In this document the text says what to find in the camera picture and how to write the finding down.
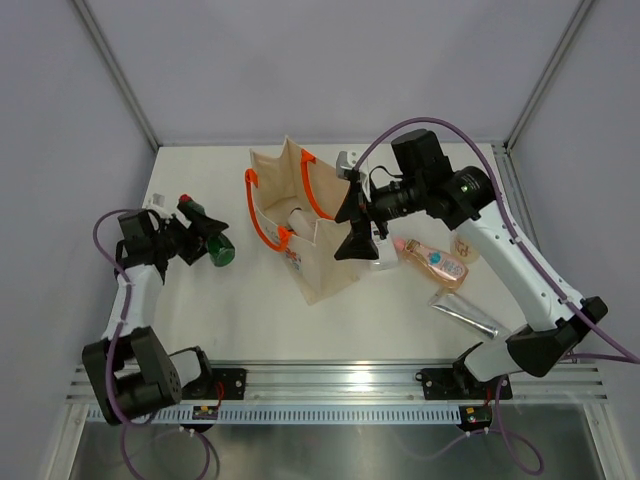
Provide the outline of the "cream canvas tote bag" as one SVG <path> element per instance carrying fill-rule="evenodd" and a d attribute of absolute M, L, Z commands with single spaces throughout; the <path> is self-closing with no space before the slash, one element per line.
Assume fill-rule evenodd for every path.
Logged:
<path fill-rule="evenodd" d="M 334 258 L 349 233 L 334 220 L 349 183 L 333 166 L 286 138 L 277 156 L 250 151 L 244 181 L 257 235 L 282 256 L 309 305 L 360 279 L 361 261 Z"/>

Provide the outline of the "silver cosmetic tube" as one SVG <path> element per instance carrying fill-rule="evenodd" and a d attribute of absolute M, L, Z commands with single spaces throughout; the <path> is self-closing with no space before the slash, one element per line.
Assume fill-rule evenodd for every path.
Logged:
<path fill-rule="evenodd" d="M 429 300 L 429 305 L 480 338 L 492 340 L 507 333 L 497 320 L 453 291 L 439 290 Z"/>

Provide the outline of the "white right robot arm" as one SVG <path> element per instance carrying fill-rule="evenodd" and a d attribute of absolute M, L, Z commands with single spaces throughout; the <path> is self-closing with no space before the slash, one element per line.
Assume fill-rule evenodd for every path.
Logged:
<path fill-rule="evenodd" d="M 281 153 L 194 148 L 171 184 L 232 226 L 227 273 L 200 267 L 175 283 L 177 338 L 239 360 L 454 359 L 454 388 L 542 377 L 607 312 L 563 283 L 513 221 L 486 164 L 451 167 L 436 135 L 396 138 L 399 174 L 371 181 L 360 163 L 330 166 L 295 142 Z M 374 275 L 388 223 L 414 213 L 461 234 L 484 266 L 472 288 L 514 301 L 510 335 L 473 344 L 426 309 L 432 289 L 407 271 Z"/>

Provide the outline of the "green dish soap bottle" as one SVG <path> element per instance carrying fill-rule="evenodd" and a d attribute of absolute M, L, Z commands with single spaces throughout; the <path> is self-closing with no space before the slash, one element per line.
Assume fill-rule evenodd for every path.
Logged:
<path fill-rule="evenodd" d="M 181 258 L 192 265 L 208 255 L 215 267 L 229 265 L 235 258 L 235 247 L 224 235 L 229 225 L 208 217 L 204 207 L 188 194 L 180 196 L 177 208 L 190 222 L 186 230 L 188 243 Z"/>

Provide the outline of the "peach round bottle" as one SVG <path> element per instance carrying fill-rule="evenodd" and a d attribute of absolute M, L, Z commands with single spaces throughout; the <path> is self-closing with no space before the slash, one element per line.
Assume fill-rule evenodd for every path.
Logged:
<path fill-rule="evenodd" d="M 479 251 L 457 231 L 453 231 L 450 235 L 450 253 L 466 265 L 470 265 L 480 258 Z"/>

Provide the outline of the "pink baby oil bottle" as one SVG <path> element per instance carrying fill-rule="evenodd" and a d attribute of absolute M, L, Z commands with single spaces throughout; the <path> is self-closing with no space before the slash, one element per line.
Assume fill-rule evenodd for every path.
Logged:
<path fill-rule="evenodd" d="M 393 245 L 403 260 L 446 289 L 455 291 L 466 280 L 468 268 L 450 253 L 400 237 L 393 239 Z"/>

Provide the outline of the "white rectangular lotion bottle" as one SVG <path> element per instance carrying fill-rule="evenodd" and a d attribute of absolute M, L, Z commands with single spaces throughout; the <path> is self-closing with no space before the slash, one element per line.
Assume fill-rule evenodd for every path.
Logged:
<path fill-rule="evenodd" d="M 378 258 L 370 261 L 370 269 L 372 271 L 383 271 L 394 268 L 398 265 L 398 255 L 390 234 L 385 237 L 381 236 L 378 226 L 372 222 L 372 240 L 378 251 Z"/>

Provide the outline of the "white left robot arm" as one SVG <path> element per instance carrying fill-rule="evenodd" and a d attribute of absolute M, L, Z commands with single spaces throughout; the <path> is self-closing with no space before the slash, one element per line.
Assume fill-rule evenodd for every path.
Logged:
<path fill-rule="evenodd" d="M 182 195 L 177 211 L 156 208 L 113 211 L 121 230 L 114 252 L 99 252 L 114 268 L 118 290 L 101 338 L 84 346 L 82 364 L 101 413 L 110 425 L 135 426 L 140 418 L 177 405 L 185 394 L 200 399 L 225 393 L 206 353 L 198 346 L 168 353 L 152 327 L 169 263 L 191 266 L 204 256 L 226 266 L 235 248 L 228 224 L 208 217 Z"/>

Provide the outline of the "small clear white bottle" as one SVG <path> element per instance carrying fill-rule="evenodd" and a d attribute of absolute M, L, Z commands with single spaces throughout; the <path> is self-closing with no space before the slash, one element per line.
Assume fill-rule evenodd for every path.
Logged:
<path fill-rule="evenodd" d="M 293 209 L 287 219 L 289 228 L 295 235 L 310 242 L 315 237 L 316 222 L 317 217 L 314 213 L 301 208 Z"/>

